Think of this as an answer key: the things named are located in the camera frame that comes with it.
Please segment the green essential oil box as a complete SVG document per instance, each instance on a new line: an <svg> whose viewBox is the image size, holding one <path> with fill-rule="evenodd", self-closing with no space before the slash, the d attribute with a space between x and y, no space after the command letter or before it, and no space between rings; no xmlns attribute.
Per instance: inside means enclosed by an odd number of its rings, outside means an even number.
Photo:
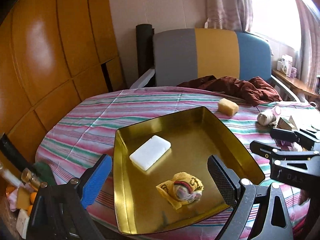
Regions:
<svg viewBox="0 0 320 240"><path fill-rule="evenodd" d="M288 131L297 130L298 127L293 119L293 116L282 116L279 118L277 127Z"/></svg>

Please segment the pink white rolled sock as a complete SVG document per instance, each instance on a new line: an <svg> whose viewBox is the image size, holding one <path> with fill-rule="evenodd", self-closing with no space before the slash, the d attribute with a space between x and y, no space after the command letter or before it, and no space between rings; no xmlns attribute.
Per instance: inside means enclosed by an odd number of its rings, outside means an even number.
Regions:
<svg viewBox="0 0 320 240"><path fill-rule="evenodd" d="M272 109L267 109L260 112L257 116L257 122L261 126L268 126L274 124L281 115L281 108L275 106Z"/></svg>

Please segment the yellow patterned pouch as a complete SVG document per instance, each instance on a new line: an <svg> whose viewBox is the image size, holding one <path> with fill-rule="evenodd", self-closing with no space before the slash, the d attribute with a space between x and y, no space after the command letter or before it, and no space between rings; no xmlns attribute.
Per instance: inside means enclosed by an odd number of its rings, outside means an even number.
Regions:
<svg viewBox="0 0 320 240"><path fill-rule="evenodd" d="M204 185L197 177L187 172L178 172L171 180L158 184L156 189L175 210L178 210L184 205L199 201Z"/></svg>

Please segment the striped bed sheet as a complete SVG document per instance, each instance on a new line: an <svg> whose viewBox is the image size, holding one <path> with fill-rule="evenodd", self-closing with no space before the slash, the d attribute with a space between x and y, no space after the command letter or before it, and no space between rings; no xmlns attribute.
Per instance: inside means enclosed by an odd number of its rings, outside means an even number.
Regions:
<svg viewBox="0 0 320 240"><path fill-rule="evenodd" d="M153 87L122 90L86 99L44 137L36 160L47 163L58 184L80 177L102 154L115 170L88 207L103 233L135 239L214 239L231 214L208 170L218 155L240 178L272 183L266 158L253 154L257 140L276 142L257 122L256 107L236 99L232 117L218 111L223 95L199 89ZM199 178L204 191L198 202L175 210L157 185L178 172Z"/></svg>

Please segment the wooden bedside shelf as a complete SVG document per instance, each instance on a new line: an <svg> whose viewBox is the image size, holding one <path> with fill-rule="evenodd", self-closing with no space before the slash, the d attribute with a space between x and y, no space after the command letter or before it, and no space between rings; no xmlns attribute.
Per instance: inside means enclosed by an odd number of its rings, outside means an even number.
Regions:
<svg viewBox="0 0 320 240"><path fill-rule="evenodd" d="M285 83L285 85L288 85L290 88L292 88L294 92L302 93L306 96L315 99L319 98L319 94L314 92L305 83L303 83L297 78L287 77L285 74L283 74L280 71L277 71L276 69L272 70L272 75L281 80L283 83Z"/></svg>

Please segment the dark red blanket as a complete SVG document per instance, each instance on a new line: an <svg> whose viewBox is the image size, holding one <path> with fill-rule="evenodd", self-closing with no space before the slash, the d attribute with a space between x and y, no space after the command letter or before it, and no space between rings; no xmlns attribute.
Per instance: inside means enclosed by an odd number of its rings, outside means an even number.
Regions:
<svg viewBox="0 0 320 240"><path fill-rule="evenodd" d="M178 86L223 93L243 99L252 106L282 100L279 93L259 76L246 81L231 76L217 79L213 75L208 75L180 83Z"/></svg>

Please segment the yellow sponge block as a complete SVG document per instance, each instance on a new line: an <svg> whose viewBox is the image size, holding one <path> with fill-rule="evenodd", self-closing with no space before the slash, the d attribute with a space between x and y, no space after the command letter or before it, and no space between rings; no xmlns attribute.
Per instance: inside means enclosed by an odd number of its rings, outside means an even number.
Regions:
<svg viewBox="0 0 320 240"><path fill-rule="evenodd" d="M234 116L238 112L239 106L228 99L222 98L218 102L217 110L224 115Z"/></svg>

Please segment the glass bottle gold cap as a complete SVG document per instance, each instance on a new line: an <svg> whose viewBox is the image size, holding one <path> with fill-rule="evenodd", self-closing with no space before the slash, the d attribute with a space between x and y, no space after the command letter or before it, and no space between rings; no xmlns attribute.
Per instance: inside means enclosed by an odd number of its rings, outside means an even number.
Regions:
<svg viewBox="0 0 320 240"><path fill-rule="evenodd" d="M40 171L33 172L28 168L23 170L21 180L25 184L29 184L35 191L38 191L42 184L49 184Z"/></svg>

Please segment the white soap bar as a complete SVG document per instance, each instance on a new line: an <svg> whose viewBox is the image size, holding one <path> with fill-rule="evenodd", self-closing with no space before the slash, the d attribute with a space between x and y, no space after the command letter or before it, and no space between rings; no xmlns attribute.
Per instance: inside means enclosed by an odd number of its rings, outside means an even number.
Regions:
<svg viewBox="0 0 320 240"><path fill-rule="evenodd" d="M147 171L171 148L171 143L157 135L151 137L135 150L129 159L143 171Z"/></svg>

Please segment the gold tray box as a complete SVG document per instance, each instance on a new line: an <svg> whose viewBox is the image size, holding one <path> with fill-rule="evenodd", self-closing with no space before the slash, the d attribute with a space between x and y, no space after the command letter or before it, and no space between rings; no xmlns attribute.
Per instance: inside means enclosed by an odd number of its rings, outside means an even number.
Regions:
<svg viewBox="0 0 320 240"><path fill-rule="evenodd" d="M129 156L152 136L171 148L147 171ZM175 230L212 217L227 204L211 178L207 160L217 155L240 178L259 184L265 175L240 140L206 107L196 107L153 118L116 131L113 154L114 209L119 232L144 235ZM178 210L156 186L178 172L202 181L199 201Z"/></svg>

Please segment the white box on shelf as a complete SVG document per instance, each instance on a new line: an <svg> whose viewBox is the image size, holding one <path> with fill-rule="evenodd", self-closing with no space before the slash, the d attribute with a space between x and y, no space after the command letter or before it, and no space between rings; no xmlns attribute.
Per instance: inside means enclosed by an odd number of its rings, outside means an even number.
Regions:
<svg viewBox="0 0 320 240"><path fill-rule="evenodd" d="M292 70L292 60L292 56L287 54L282 55L281 60L277 61L276 70L282 72L285 76L290 77Z"/></svg>

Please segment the grey yellow blue headboard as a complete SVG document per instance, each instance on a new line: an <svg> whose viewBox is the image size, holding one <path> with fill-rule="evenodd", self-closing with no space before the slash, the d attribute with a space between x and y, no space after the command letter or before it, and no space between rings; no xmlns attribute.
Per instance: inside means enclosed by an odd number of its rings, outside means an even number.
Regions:
<svg viewBox="0 0 320 240"><path fill-rule="evenodd" d="M262 38L223 29L175 29L153 36L157 86L213 75L270 81L271 50Z"/></svg>

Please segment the orange wooden wardrobe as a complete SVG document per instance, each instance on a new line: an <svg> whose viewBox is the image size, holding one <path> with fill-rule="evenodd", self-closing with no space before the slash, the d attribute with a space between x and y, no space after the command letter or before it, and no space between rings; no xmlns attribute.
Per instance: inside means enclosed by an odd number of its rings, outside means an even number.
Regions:
<svg viewBox="0 0 320 240"><path fill-rule="evenodd" d="M109 0L17 0L1 24L1 133L35 161L86 98L126 88Z"/></svg>

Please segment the pink floral curtain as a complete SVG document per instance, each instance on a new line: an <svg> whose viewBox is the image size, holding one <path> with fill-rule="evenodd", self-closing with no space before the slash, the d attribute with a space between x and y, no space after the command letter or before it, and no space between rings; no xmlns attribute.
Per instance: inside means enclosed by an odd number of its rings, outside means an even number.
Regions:
<svg viewBox="0 0 320 240"><path fill-rule="evenodd" d="M205 28L250 32L252 0L207 0Z"/></svg>

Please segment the black post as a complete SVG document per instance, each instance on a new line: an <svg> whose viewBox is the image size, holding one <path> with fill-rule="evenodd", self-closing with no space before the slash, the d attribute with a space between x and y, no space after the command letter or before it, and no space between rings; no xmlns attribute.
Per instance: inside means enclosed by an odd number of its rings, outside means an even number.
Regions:
<svg viewBox="0 0 320 240"><path fill-rule="evenodd" d="M139 24L136 26L136 48L138 77L154 67L153 36L154 29L151 24Z"/></svg>

